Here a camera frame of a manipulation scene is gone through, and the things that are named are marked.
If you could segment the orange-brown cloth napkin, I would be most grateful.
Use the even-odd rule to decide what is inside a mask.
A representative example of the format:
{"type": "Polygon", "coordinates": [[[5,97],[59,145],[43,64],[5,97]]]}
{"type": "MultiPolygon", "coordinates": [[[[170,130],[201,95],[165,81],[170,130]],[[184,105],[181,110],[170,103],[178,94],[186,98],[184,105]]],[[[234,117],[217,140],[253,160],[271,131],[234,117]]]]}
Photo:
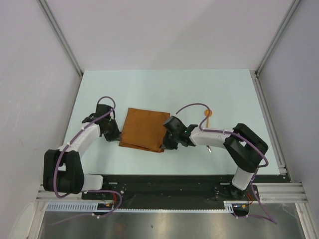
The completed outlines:
{"type": "Polygon", "coordinates": [[[119,146],[162,153],[166,128],[164,122],[170,113],[129,108],[122,129],[119,146]]]}

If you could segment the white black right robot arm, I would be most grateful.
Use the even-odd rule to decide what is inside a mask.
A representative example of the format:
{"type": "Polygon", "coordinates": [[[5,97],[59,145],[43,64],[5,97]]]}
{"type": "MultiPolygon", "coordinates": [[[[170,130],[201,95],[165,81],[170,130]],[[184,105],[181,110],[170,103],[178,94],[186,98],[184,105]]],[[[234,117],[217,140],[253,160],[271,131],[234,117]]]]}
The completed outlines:
{"type": "Polygon", "coordinates": [[[237,124],[231,131],[203,128],[201,125],[185,126],[176,116],[164,122],[166,134],[162,149],[177,150],[178,145],[184,147],[209,146],[225,149],[235,164],[236,172],[229,185],[229,196],[236,200],[248,194],[259,168],[267,167],[265,157],[268,145],[243,123],[237,124]]]}

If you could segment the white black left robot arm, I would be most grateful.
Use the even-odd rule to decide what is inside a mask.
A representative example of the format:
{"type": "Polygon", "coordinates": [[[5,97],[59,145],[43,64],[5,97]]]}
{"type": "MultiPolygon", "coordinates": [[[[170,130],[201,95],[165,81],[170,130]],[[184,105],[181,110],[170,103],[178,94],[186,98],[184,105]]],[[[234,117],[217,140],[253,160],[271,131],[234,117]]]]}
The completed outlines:
{"type": "Polygon", "coordinates": [[[62,198],[61,193],[78,194],[92,190],[99,199],[109,196],[110,186],[100,175],[85,174],[81,157],[91,144],[100,137],[107,142],[120,139],[121,132],[115,120],[112,106],[98,104],[94,113],[82,120],[81,129],[58,149],[49,149],[44,154],[43,187],[62,198]]]}

